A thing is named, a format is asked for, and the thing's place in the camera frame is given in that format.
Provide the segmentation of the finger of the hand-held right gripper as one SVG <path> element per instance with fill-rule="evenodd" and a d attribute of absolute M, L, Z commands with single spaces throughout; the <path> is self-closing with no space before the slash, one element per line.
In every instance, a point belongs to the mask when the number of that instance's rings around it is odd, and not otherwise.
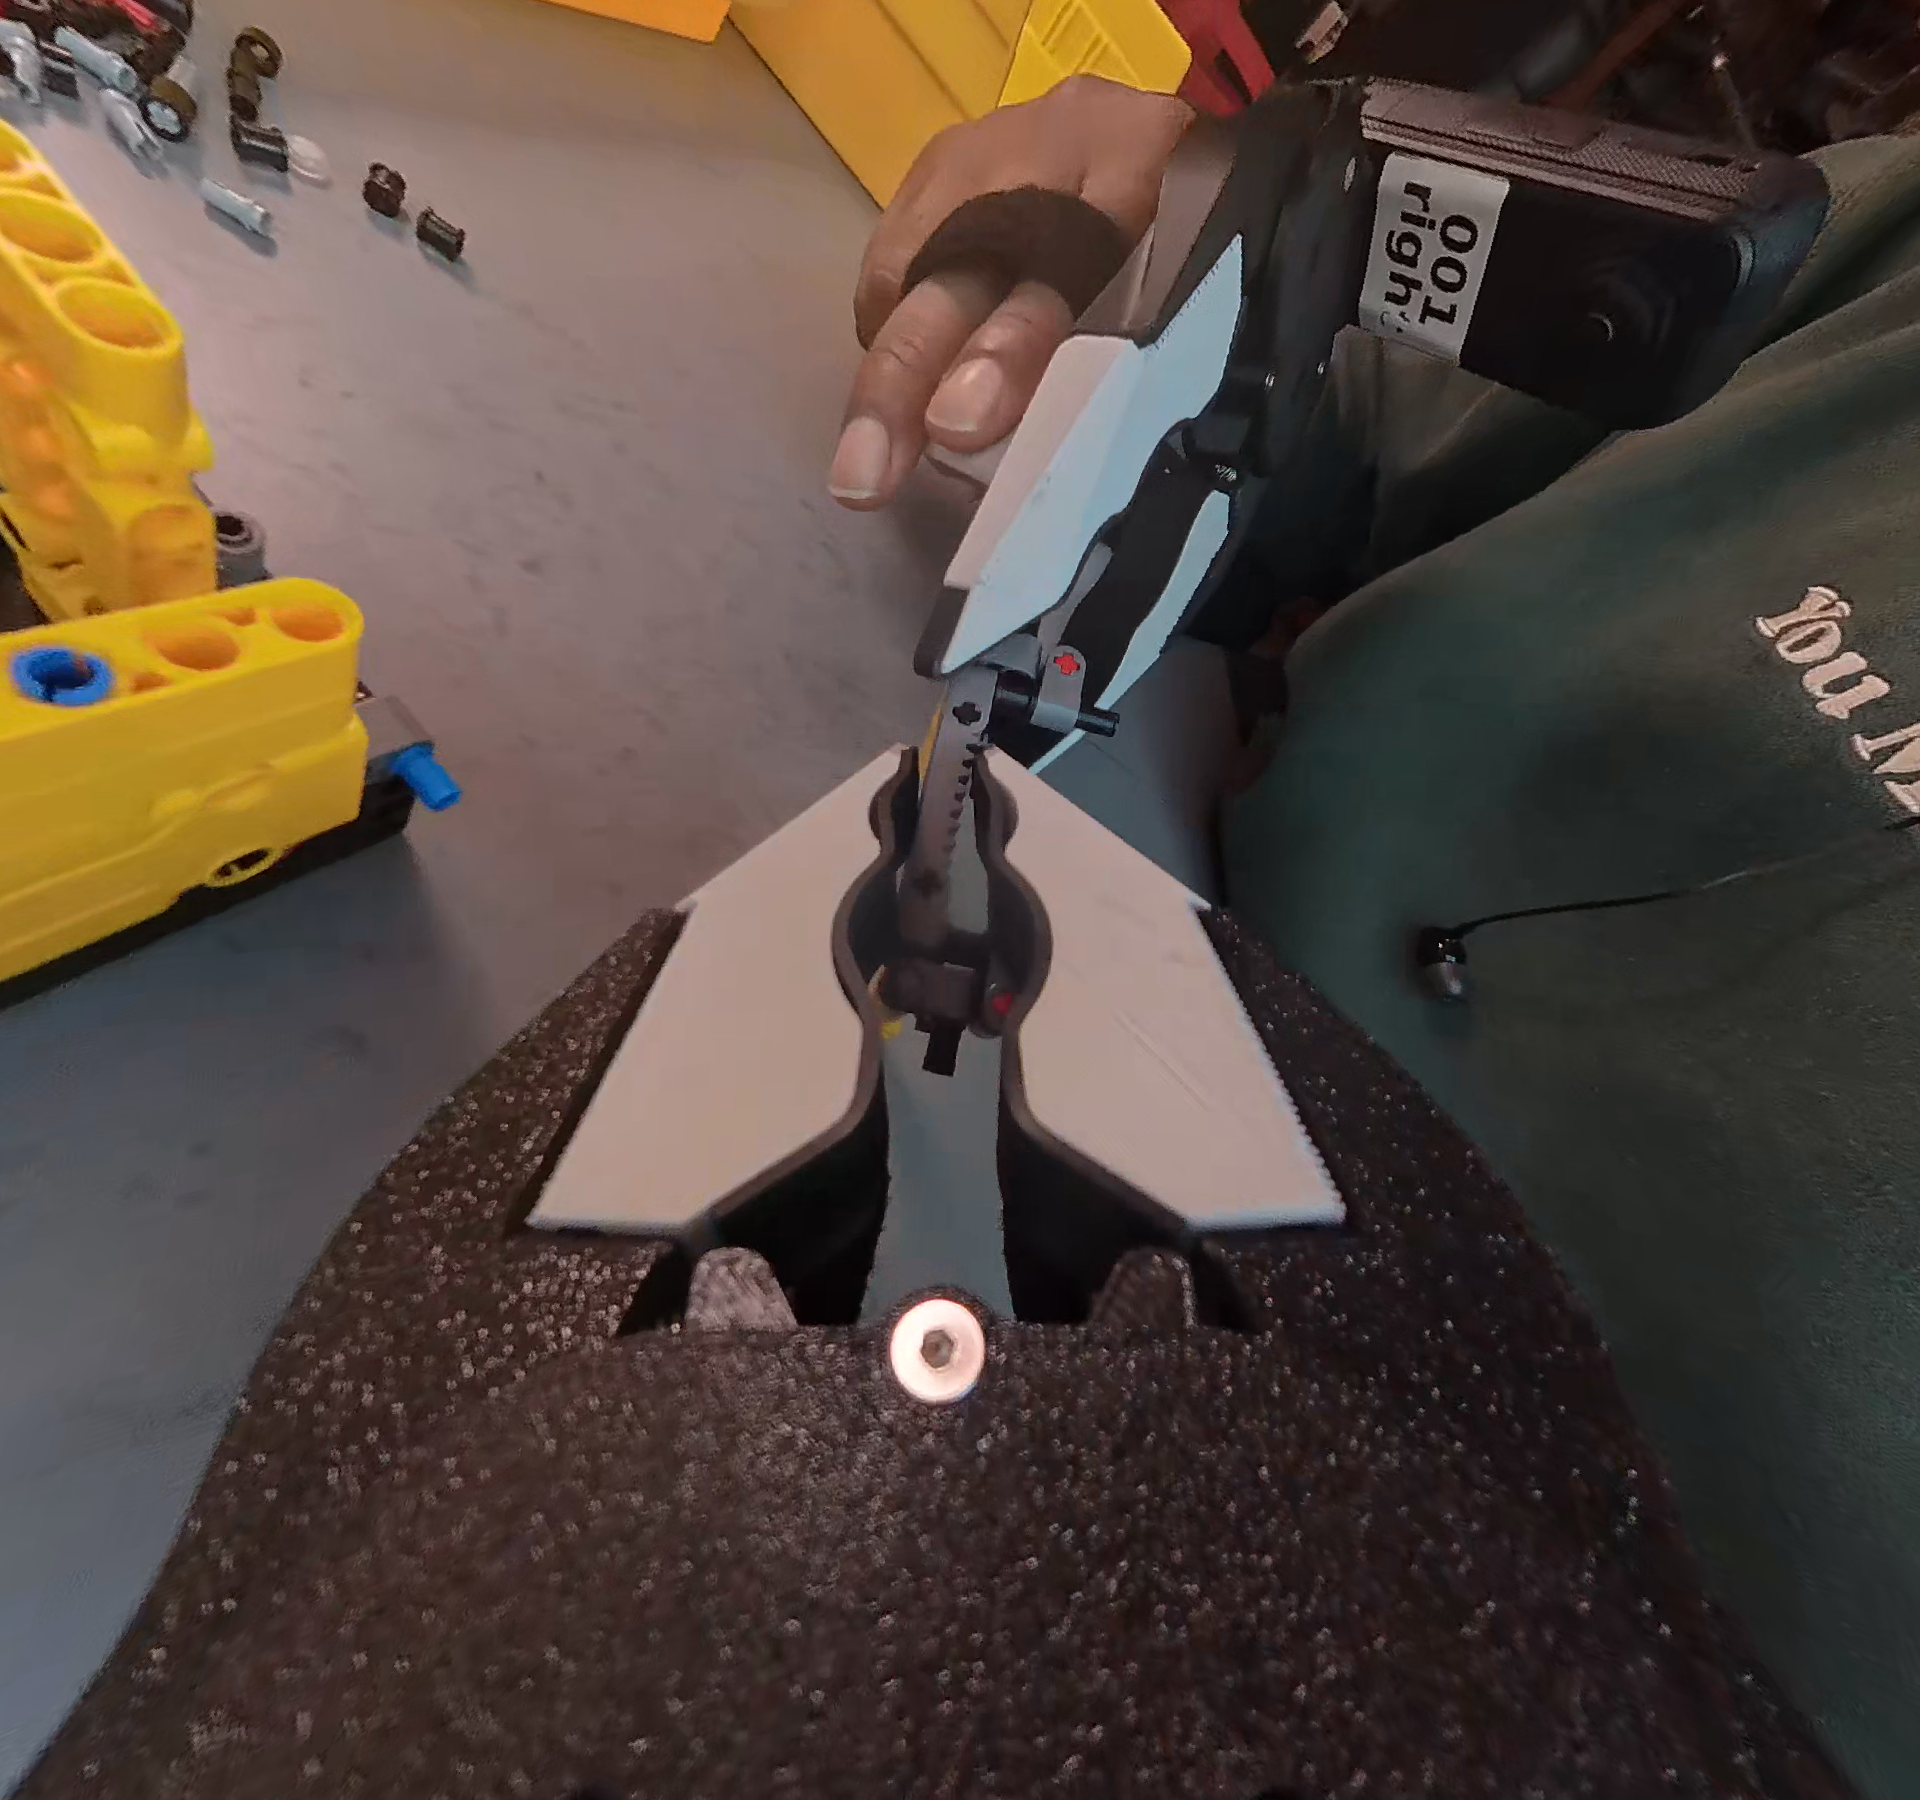
<path fill-rule="evenodd" d="M 1076 331 L 1049 357 L 948 565 L 915 667 L 948 679 L 1053 609 L 1158 444 L 1226 375 L 1243 309 L 1234 237 L 1149 343 Z"/>
<path fill-rule="evenodd" d="M 1039 765 L 1084 733 L 1113 732 L 1121 699 L 1150 671 L 1213 579 L 1232 520 L 1213 479 L 1149 479 L 1111 516 L 1041 618 L 1044 664 L 1076 662 L 1075 720 L 1035 733 Z"/>

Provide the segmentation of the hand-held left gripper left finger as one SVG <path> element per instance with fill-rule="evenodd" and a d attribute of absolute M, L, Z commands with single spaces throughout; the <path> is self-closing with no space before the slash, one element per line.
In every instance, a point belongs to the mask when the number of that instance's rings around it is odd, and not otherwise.
<path fill-rule="evenodd" d="M 843 926 L 894 861 L 909 750 L 711 877 L 556 1146 L 527 1225 L 748 1250 L 792 1299 L 859 1299 L 890 1198 L 870 976 Z"/>

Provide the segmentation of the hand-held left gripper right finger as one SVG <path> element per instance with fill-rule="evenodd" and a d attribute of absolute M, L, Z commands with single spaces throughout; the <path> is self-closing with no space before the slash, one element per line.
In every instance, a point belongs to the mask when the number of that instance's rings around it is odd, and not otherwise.
<path fill-rule="evenodd" d="M 995 1173 L 1016 1299 L 1093 1299 L 1139 1250 L 1226 1297 L 1227 1245 L 1346 1206 L 1207 929 L 1211 909 L 1043 779 L 974 779 L 1002 951 Z"/>

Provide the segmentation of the yellow lego blade with connector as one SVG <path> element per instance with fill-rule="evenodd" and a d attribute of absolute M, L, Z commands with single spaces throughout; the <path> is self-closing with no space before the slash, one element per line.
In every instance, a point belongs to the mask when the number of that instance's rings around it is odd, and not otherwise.
<path fill-rule="evenodd" d="M 1041 774 L 1084 739 L 1111 739 L 1113 708 L 1101 708 L 1082 652 L 1039 634 L 1007 637 L 958 669 L 941 708 L 962 741 Z"/>

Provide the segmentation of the grey grille yellow lego assembly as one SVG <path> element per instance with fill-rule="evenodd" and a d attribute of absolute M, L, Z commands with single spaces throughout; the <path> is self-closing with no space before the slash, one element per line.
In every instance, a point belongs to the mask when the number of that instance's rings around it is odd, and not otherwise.
<path fill-rule="evenodd" d="M 987 756 L 1000 671 L 971 664 L 946 682 L 919 756 L 915 834 L 895 876 L 895 945 L 876 973 L 883 1008 L 925 1041 L 923 1068 L 954 1079 L 964 1038 L 1002 1034 L 1006 955 L 992 912 L 956 902 L 964 843 L 977 843 L 974 786 Z"/>

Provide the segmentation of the yellow black lego robot model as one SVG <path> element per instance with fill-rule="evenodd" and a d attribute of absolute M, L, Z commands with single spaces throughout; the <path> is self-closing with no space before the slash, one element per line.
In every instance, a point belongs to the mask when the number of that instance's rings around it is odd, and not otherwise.
<path fill-rule="evenodd" d="M 462 787 L 347 593 L 197 485 L 177 321 L 2 132 L 3 1000 L 401 834 Z"/>

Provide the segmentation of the person's right hand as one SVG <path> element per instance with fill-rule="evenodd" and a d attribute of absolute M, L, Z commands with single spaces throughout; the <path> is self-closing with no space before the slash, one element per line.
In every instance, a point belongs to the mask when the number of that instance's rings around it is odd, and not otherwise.
<path fill-rule="evenodd" d="M 1090 204 L 1137 244 L 1193 120 L 1176 96 L 1066 79 L 923 150 L 867 244 L 851 296 L 863 360 L 827 473 L 836 503 L 885 505 L 926 444 L 971 453 L 1004 441 L 1075 326 L 1068 301 L 1036 280 L 954 273 L 905 289 L 925 240 L 974 198 L 1039 187 Z"/>

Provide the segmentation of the person's green sweater torso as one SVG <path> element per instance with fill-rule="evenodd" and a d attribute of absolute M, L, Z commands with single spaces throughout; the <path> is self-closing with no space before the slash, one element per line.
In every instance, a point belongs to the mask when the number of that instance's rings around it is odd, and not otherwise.
<path fill-rule="evenodd" d="M 1916 1796 L 1916 136 L 1815 156 L 1777 324 L 1601 434 L 1344 333 L 1252 548 L 1326 605 L 1227 901 L 1516 1193 L 1600 1322 L 1709 1590 L 1860 1796 Z"/>

